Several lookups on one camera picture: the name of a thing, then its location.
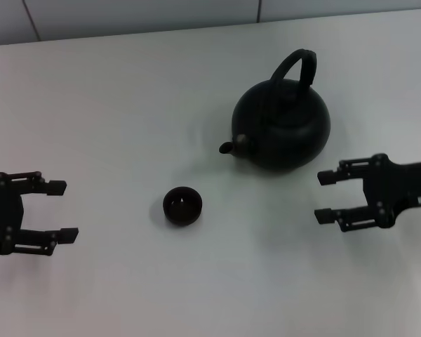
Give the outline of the small black teacup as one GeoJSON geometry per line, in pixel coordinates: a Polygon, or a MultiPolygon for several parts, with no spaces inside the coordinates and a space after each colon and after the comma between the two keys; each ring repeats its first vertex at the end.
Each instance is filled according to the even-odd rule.
{"type": "Polygon", "coordinates": [[[190,187],[175,187],[163,198],[163,212],[166,219],[179,227],[194,223],[201,215],[201,195],[190,187]]]}

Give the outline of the black round teapot with handle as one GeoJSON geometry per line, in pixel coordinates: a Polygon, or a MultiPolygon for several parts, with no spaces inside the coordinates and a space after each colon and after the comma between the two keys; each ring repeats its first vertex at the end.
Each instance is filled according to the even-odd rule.
{"type": "Polygon", "coordinates": [[[330,115],[312,88],[315,52],[298,49],[270,79],[248,89],[232,114],[231,140],[222,154],[247,159],[269,171],[291,171],[312,161],[330,135],[330,115]]]}

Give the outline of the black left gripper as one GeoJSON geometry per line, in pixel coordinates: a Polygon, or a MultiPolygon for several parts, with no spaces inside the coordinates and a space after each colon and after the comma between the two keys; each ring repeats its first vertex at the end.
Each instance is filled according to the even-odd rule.
{"type": "Polygon", "coordinates": [[[0,172],[0,255],[21,253],[52,256],[58,245],[73,244],[78,228],[53,231],[20,230],[24,194],[62,196],[67,188],[64,180],[47,181],[40,171],[25,173],[0,172]]]}

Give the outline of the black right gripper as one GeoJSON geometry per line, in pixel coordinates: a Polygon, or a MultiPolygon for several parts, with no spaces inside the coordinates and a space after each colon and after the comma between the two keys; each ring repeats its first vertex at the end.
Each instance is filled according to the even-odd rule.
{"type": "Polygon", "coordinates": [[[317,173],[320,185],[363,179],[367,206],[318,209],[320,225],[337,223],[342,232],[371,227],[390,228],[403,211],[421,207],[421,162],[396,164],[385,154],[340,160],[334,171],[317,173]]]}

